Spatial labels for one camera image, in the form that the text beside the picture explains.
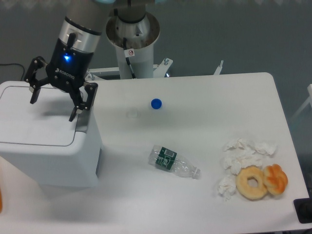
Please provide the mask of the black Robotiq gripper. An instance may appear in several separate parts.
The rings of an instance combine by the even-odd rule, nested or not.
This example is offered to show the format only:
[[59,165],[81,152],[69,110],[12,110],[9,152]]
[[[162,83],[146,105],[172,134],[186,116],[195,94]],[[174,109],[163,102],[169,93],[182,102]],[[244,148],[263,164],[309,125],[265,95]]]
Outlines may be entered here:
[[[58,39],[48,64],[43,57],[38,56],[32,59],[27,69],[24,81],[29,84],[32,93],[30,103],[37,102],[42,86],[51,84],[53,87],[69,93],[74,103],[69,117],[70,122],[74,120],[77,113],[90,111],[94,104],[98,84],[84,82],[84,76],[92,57],[93,53],[81,52],[73,47],[68,49],[67,45]],[[45,68],[47,77],[38,80],[36,74],[42,68]],[[80,93],[82,86],[87,94],[86,101],[83,101]]]

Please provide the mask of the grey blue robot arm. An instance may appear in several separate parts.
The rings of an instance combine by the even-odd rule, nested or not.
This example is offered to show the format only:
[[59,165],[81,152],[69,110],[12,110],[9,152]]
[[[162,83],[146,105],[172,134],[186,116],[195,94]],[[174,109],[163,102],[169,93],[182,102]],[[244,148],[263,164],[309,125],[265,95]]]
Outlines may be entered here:
[[122,79],[154,76],[157,19],[146,11],[146,0],[75,0],[70,3],[52,58],[33,58],[25,82],[38,100],[41,87],[50,84],[68,93],[74,108],[70,119],[93,106],[98,86],[86,73],[103,33],[115,47]]

